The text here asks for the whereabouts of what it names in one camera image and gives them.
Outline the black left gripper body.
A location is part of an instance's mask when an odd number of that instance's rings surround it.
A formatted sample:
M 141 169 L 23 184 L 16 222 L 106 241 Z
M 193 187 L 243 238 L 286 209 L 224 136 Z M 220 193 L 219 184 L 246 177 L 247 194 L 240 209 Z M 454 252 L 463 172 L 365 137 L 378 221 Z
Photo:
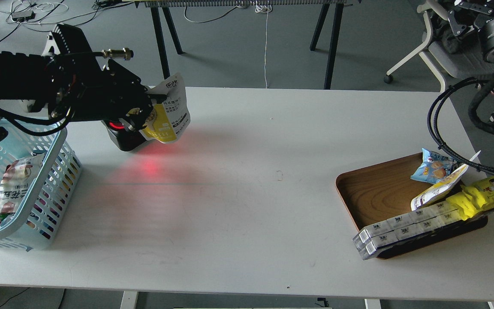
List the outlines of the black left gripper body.
M 47 104 L 51 118 L 70 121 L 119 121 L 129 131 L 145 128 L 153 111 L 141 79 L 118 63 L 129 61 L 129 48 L 91 49 L 77 26 L 57 24 L 43 52 L 50 59 L 55 95 Z

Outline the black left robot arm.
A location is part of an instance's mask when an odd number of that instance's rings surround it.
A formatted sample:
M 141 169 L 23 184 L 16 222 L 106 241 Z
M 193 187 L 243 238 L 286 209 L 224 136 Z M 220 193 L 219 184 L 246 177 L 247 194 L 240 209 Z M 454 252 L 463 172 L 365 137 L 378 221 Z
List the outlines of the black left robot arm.
M 79 27 L 57 24 L 42 55 L 0 51 L 0 119 L 31 136 L 51 135 L 72 121 L 141 131 L 167 96 L 149 94 L 116 62 L 133 56 L 128 48 L 93 51 Z M 0 127 L 0 142 L 7 136 Z

